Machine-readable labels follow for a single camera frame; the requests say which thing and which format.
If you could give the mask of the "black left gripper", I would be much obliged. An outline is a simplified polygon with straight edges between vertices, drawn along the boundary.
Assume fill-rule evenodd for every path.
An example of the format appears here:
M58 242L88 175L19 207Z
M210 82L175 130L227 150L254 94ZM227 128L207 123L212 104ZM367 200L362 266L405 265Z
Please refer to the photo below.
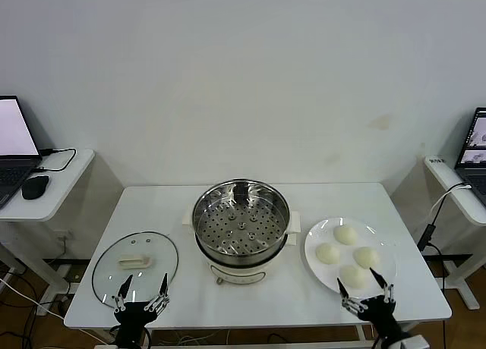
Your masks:
M112 296L115 301L114 316L118 322L112 328L116 331L114 345L117 348L142 348L141 341L147 339L148 348L152 347L152 338L147 324L156 320L169 304L169 280L166 272L160 285L159 293L148 303L129 302L125 304L133 275L129 275L121 284L118 293Z

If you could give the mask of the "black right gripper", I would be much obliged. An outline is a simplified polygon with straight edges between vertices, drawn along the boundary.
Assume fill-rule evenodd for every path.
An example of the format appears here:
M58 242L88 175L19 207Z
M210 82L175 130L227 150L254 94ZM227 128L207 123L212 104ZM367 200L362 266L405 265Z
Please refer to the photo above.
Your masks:
M376 282L383 289L383 295L360 302L349 296L343 283L337 278L342 307L351 314L358 314L360 320L373 324L381 339L381 348L393 348L395 343L398 343L397 348L400 348L399 342L412 336L402 330L393 316L396 306L394 303L394 286L393 284L389 285L385 278L373 268L370 268L370 271Z

